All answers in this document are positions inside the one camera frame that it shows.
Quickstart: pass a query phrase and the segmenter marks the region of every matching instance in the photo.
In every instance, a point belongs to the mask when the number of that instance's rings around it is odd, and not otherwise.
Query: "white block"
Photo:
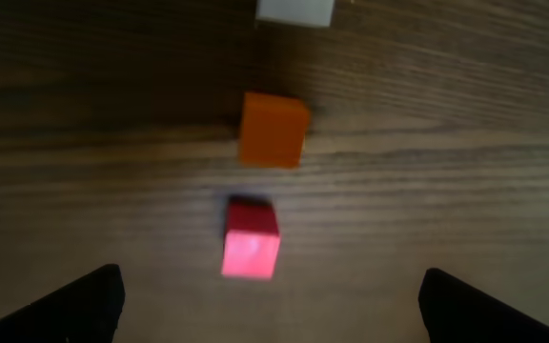
[[[285,24],[329,27],[336,0],[258,0],[257,19]]]

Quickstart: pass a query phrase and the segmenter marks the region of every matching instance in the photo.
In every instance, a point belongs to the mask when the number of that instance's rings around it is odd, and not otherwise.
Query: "orange block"
[[[301,100],[245,93],[240,161],[257,167],[296,168],[311,112]]]

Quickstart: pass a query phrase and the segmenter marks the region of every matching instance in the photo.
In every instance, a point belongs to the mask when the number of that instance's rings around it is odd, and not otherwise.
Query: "block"
[[[232,202],[228,206],[221,273],[227,277],[271,279],[280,241],[271,205]]]
[[[311,113],[301,100],[245,93],[239,159],[247,166],[297,168]]]
[[[258,20],[284,24],[329,27],[335,0],[259,0]]]

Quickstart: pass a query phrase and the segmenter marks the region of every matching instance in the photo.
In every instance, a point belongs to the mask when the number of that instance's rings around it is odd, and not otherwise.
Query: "brown wooden floor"
[[[105,263],[117,342],[428,342],[441,267],[549,325],[549,0],[0,0],[0,317]],[[245,90],[314,110],[298,171],[240,168]],[[271,196],[274,280],[219,275]]]

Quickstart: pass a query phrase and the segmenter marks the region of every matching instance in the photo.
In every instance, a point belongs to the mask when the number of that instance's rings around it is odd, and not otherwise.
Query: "pink cube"
[[[270,205],[232,202],[228,207],[225,276],[271,279],[281,237]]]

